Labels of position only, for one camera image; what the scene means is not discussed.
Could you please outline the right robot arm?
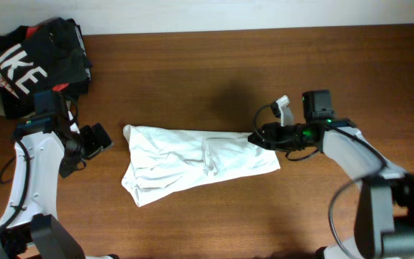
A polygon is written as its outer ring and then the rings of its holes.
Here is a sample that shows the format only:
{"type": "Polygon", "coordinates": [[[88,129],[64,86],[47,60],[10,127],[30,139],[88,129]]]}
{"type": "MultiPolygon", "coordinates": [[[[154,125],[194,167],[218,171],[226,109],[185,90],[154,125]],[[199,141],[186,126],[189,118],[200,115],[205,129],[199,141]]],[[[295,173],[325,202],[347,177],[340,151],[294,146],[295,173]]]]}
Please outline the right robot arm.
{"type": "Polygon", "coordinates": [[[294,123],[287,96],[269,104],[278,121],[255,125],[248,141],[286,155],[311,147],[350,177],[328,205],[328,223],[336,243],[320,247],[316,257],[413,258],[414,173],[386,159],[350,119],[336,117],[330,91],[306,91],[302,103],[303,124],[294,123]],[[353,185],[360,188],[354,235],[342,241],[334,224],[334,207],[353,185]]]}

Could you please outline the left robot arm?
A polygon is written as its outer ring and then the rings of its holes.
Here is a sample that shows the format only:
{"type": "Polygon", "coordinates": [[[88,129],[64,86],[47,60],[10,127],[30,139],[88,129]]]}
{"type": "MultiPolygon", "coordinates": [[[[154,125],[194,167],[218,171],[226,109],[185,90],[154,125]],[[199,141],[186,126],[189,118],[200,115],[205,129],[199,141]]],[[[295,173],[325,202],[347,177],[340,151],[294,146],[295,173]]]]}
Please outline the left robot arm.
{"type": "Polygon", "coordinates": [[[34,95],[35,114],[17,125],[11,193],[0,218],[0,258],[18,258],[35,247],[38,258],[85,258],[59,223],[58,179],[83,170],[113,142],[99,123],[79,128],[77,116],[57,91],[34,95]]]}

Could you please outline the white polo shirt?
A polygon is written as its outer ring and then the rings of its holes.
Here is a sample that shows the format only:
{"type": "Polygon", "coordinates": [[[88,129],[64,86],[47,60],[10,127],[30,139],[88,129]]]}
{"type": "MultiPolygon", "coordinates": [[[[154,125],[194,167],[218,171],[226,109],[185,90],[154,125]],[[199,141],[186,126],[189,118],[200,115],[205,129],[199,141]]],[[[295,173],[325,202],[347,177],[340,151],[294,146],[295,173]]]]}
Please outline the white polo shirt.
{"type": "Polygon", "coordinates": [[[138,207],[172,193],[280,169],[274,151],[247,132],[124,126],[130,163],[121,184],[138,207]]]}

